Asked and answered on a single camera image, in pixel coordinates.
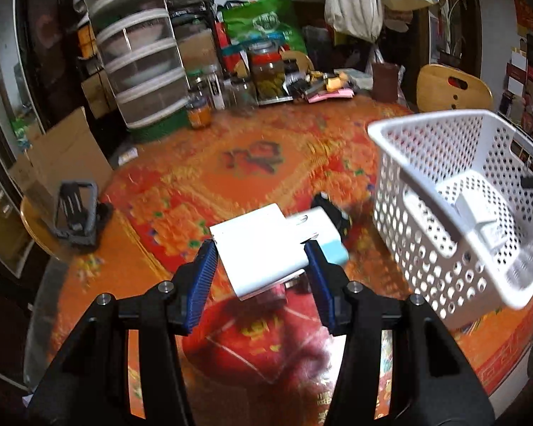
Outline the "white usb charger block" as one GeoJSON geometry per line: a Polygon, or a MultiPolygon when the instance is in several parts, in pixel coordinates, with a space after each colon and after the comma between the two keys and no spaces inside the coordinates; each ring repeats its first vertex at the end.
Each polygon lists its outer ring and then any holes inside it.
{"type": "Polygon", "coordinates": [[[508,234],[497,220],[475,222],[474,231],[490,252],[499,251],[508,239],[508,234]]]}

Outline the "white plug adapter m06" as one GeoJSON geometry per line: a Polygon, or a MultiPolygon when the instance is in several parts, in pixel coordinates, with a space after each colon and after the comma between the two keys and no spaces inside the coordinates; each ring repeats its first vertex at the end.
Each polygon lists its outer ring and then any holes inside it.
{"type": "Polygon", "coordinates": [[[498,220],[495,209],[482,192],[464,189],[458,194],[456,210],[467,225],[474,228],[475,222],[498,220]]]}

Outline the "white perforated plastic basket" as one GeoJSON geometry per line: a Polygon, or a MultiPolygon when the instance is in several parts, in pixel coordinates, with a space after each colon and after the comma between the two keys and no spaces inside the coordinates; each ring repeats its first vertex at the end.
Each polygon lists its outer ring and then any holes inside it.
{"type": "Polygon", "coordinates": [[[533,141],[486,110],[368,126],[373,223],[410,289],[460,328],[533,297],[533,141]]]}

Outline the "white power adapter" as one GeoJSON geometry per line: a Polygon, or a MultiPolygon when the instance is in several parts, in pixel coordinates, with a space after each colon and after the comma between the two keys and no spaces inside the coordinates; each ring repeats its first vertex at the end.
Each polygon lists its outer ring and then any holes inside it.
{"type": "Polygon", "coordinates": [[[307,266],[295,228],[275,204],[215,224],[210,231],[240,300],[286,282],[307,266]]]}

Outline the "wooden chair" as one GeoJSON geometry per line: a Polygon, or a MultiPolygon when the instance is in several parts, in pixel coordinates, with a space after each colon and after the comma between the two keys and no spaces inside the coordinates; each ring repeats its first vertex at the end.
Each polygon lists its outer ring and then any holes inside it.
{"type": "Polygon", "coordinates": [[[491,89],[478,77],[438,64],[421,68],[417,79],[417,106],[422,113],[483,109],[494,105],[491,89]]]}

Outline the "brown ceramic mug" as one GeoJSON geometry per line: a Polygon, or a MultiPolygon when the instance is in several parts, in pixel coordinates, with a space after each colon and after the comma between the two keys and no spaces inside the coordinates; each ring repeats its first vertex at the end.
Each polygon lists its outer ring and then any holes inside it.
{"type": "Polygon", "coordinates": [[[388,62],[372,64],[372,98],[382,103],[398,101],[399,67],[388,62]]]}

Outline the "white blue power bank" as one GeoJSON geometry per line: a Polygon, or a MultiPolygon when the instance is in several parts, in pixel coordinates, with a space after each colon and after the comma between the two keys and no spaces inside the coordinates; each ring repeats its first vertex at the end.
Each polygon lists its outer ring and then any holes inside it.
{"type": "Polygon", "coordinates": [[[299,243],[315,240],[329,263],[344,266],[348,262],[349,252],[339,231],[321,207],[293,214],[286,222],[299,243]]]}

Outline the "cardboard box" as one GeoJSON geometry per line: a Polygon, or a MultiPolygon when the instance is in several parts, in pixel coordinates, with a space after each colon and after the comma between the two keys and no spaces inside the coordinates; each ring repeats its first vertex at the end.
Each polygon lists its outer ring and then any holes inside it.
{"type": "Polygon", "coordinates": [[[61,183],[93,181],[103,190],[112,168],[89,129],[84,108],[78,108],[38,137],[8,173],[34,209],[51,218],[61,183]]]}

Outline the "beige cloth tote bag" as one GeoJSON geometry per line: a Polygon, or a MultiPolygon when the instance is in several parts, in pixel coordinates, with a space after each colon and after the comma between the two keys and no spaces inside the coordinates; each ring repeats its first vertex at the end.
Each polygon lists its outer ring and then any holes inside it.
{"type": "Polygon", "coordinates": [[[375,42],[382,30],[381,0],[325,0],[325,22],[335,32],[375,42]]]}

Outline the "glass jar of pickles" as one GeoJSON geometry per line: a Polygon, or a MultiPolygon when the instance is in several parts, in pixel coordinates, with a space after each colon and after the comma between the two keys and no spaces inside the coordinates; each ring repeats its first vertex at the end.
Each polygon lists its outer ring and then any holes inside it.
{"type": "Polygon", "coordinates": [[[285,65],[278,46],[271,40],[255,42],[248,47],[250,70],[260,101],[286,96],[283,84],[285,65]]]}

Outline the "orange lidded small jar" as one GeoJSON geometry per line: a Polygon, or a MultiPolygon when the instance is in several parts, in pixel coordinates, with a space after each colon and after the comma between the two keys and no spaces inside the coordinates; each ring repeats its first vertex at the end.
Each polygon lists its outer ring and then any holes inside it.
{"type": "Polygon", "coordinates": [[[204,97],[193,96],[187,105],[188,121],[192,128],[201,129],[211,125],[211,106],[204,97]]]}

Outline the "green shopping bag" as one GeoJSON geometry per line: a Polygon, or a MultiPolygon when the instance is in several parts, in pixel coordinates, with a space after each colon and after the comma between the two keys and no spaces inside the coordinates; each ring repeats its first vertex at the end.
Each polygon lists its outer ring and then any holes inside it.
{"type": "Polygon", "coordinates": [[[293,51],[307,53],[292,0],[256,0],[221,13],[231,44],[274,39],[293,51]]]}

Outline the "white stacked drawer organizer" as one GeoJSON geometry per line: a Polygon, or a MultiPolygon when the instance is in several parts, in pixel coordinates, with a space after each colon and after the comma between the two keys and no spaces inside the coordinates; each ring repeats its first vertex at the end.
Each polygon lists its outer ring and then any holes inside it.
{"type": "Polygon", "coordinates": [[[188,104],[188,78],[166,0],[82,0],[104,73],[129,130],[188,104]]]}

